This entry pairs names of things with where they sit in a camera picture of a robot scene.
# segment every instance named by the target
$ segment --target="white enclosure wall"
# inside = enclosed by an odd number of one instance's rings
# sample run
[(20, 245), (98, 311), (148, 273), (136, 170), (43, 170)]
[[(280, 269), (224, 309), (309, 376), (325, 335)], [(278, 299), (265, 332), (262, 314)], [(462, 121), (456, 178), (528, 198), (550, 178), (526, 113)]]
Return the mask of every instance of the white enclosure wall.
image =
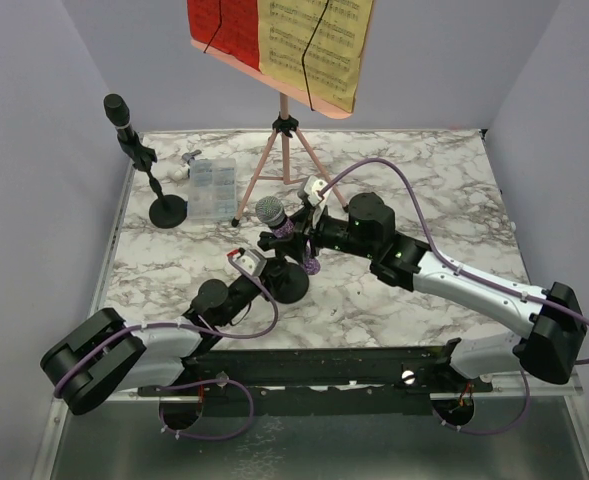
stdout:
[(532, 280), (572, 285), (589, 316), (589, 0), (563, 0), (488, 148)]
[[(269, 87), (190, 45), (186, 0), (63, 0), (142, 130), (269, 128)], [(486, 128), (559, 0), (377, 0), (356, 113), (302, 127)]]
[(0, 480), (29, 478), (39, 360), (87, 314), (127, 161), (59, 0), (0, 0)]

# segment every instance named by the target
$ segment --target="marble tabletop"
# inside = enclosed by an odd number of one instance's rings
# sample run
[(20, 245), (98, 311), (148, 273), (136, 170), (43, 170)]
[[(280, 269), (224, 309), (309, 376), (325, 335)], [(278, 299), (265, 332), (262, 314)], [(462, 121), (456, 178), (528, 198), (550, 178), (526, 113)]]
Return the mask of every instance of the marble tabletop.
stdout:
[[(203, 158), (234, 158), (239, 198), (265, 146), (269, 131), (207, 131), (150, 133), (143, 143), (154, 148), (159, 162), (154, 174), (166, 193), (188, 197), (188, 180), (170, 174), (181, 155), (200, 149)], [(305, 135), (331, 174), (336, 175), (365, 157), (396, 163), (414, 186), (437, 245), (468, 265), (515, 281), (526, 275), (501, 202), (483, 143), (477, 131), (320, 132)], [(292, 142), (295, 175), (315, 173), (314, 164), (298, 141)], [(264, 175), (281, 171), (280, 142), (270, 155)], [(265, 230), (254, 216), (254, 205), (275, 195), (292, 213), (299, 205), (298, 185), (259, 181), (241, 225), (196, 223), (189, 218), (172, 230), (151, 225), (148, 208), (154, 199), (144, 174), (134, 175), (120, 237), (108, 281), (105, 306), (131, 322), (173, 319), (183, 313), (207, 279), (226, 283), (237, 272), (225, 254), (253, 247)], [(367, 165), (340, 184), (349, 200), (375, 191), (396, 212), (399, 231), (423, 238), (416, 213), (400, 180), (382, 165)], [(336, 198), (330, 214), (346, 218)], [(500, 333), (496, 322), (449, 301), (388, 287), (371, 275), (368, 261), (323, 251), (321, 272), (311, 277), (306, 297), (280, 308), (277, 327), (254, 340), (221, 340), (216, 348), (322, 348), (416, 346), (442, 344), (454, 337), (476, 338)], [(265, 328), (272, 309), (257, 299), (235, 333)]]

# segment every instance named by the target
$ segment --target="screw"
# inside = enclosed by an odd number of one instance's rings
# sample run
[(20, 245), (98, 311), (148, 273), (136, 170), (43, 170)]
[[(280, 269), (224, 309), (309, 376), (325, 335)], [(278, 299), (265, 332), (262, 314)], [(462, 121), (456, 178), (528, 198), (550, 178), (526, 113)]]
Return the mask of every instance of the screw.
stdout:
[(225, 385), (227, 385), (227, 381), (230, 379), (230, 377), (227, 376), (227, 373), (220, 372), (218, 375), (216, 375), (216, 379), (220, 380), (217, 385), (223, 388)]

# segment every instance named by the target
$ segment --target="microphone clip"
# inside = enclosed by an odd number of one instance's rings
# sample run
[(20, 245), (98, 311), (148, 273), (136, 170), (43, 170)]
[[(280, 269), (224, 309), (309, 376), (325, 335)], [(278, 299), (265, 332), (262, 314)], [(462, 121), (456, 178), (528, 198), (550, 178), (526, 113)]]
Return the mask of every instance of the microphone clip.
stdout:
[(156, 163), (156, 152), (153, 148), (144, 146), (138, 135), (134, 135), (130, 141), (119, 138), (118, 143), (125, 155), (132, 159), (136, 170), (139, 172), (150, 172), (152, 170), (152, 164)]

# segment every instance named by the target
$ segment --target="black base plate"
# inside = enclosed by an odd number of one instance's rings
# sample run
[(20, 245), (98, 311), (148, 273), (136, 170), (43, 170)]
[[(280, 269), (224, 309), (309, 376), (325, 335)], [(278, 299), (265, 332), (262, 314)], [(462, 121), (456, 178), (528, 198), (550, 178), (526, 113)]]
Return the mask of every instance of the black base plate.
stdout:
[(307, 273), (299, 265), (288, 263), (284, 277), (285, 280), (279, 288), (270, 289), (270, 293), (274, 296), (274, 300), (284, 305), (298, 302), (310, 287)]
[(178, 195), (165, 195), (167, 208), (160, 199), (150, 205), (150, 221), (158, 228), (174, 228), (187, 218), (187, 202)]

